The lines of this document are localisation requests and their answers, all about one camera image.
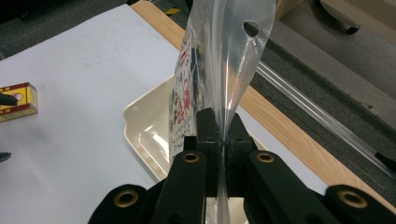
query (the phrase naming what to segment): gray floor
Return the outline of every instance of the gray floor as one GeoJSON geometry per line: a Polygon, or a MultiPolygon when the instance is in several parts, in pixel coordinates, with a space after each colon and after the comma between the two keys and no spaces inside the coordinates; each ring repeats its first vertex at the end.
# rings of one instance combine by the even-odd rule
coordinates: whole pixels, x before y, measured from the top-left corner
{"type": "Polygon", "coordinates": [[[305,0],[275,27],[273,40],[396,129],[396,46],[348,27],[305,0]]]}
{"type": "Polygon", "coordinates": [[[17,54],[127,0],[41,0],[26,19],[0,24],[0,53],[17,54]]]}

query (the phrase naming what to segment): gray carpet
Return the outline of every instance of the gray carpet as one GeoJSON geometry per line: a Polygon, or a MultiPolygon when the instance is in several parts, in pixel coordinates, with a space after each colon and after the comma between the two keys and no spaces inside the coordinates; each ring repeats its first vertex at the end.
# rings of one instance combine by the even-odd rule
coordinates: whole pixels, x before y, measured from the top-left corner
{"type": "MultiPolygon", "coordinates": [[[[126,0],[43,1],[26,19],[17,18],[0,24],[0,52],[5,57],[12,56],[126,2],[126,0]]],[[[157,1],[156,5],[162,11],[173,6],[167,1],[157,1]]],[[[182,12],[171,18],[184,28],[187,14],[182,12]]],[[[274,42],[269,41],[264,55],[263,60],[288,82],[339,119],[370,146],[396,160],[396,132],[386,123],[373,116],[274,42]]],[[[378,172],[370,162],[311,119],[262,77],[256,75],[251,85],[345,166],[396,205],[394,181],[378,172]]]]}

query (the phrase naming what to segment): plastic bag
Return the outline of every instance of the plastic bag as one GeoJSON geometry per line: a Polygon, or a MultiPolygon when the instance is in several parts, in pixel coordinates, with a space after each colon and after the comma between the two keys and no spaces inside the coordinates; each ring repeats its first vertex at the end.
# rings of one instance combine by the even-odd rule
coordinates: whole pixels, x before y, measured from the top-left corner
{"type": "MultiPolygon", "coordinates": [[[[269,38],[275,5],[276,0],[194,1],[170,96],[171,159],[182,151],[184,136],[196,135],[195,114],[204,108],[215,111],[220,140],[225,141],[269,38]]],[[[220,166],[220,192],[212,209],[217,215],[211,223],[229,222],[220,166]]]]}

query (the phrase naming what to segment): screw hole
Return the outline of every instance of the screw hole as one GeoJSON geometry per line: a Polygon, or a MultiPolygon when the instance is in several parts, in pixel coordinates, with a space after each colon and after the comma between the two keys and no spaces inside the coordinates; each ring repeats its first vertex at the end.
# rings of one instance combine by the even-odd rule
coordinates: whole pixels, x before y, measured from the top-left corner
{"type": "Polygon", "coordinates": [[[256,158],[257,158],[257,160],[262,161],[262,162],[273,162],[274,161],[274,157],[267,153],[260,153],[257,155],[256,158]]]}
{"type": "Polygon", "coordinates": [[[183,156],[183,161],[186,162],[196,162],[199,160],[199,156],[193,153],[186,154],[183,156]]]}
{"type": "Polygon", "coordinates": [[[136,191],[133,189],[125,189],[114,197],[114,204],[120,208],[129,207],[136,203],[138,198],[139,195],[136,191]]]}
{"type": "Polygon", "coordinates": [[[250,37],[255,37],[259,34],[260,25],[255,21],[245,21],[244,22],[244,30],[250,37]]]}
{"type": "Polygon", "coordinates": [[[363,197],[351,190],[338,191],[338,198],[347,205],[355,208],[365,208],[368,205],[363,197]]]}

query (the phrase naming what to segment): wooden edge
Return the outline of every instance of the wooden edge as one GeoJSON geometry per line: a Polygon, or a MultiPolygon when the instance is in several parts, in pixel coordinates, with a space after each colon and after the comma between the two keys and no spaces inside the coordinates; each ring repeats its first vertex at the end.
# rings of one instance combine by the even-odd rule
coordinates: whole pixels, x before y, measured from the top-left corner
{"type": "Polygon", "coordinates": [[[180,26],[175,24],[149,1],[139,1],[131,5],[131,8],[154,27],[158,33],[163,35],[175,48],[181,50],[184,30],[180,26]]]}
{"type": "MultiPolygon", "coordinates": [[[[150,2],[137,2],[132,5],[132,9],[180,50],[184,37],[183,29],[150,2]]],[[[253,88],[247,88],[240,105],[327,185],[345,184],[361,189],[396,214],[395,207],[354,175],[253,88]]]]}

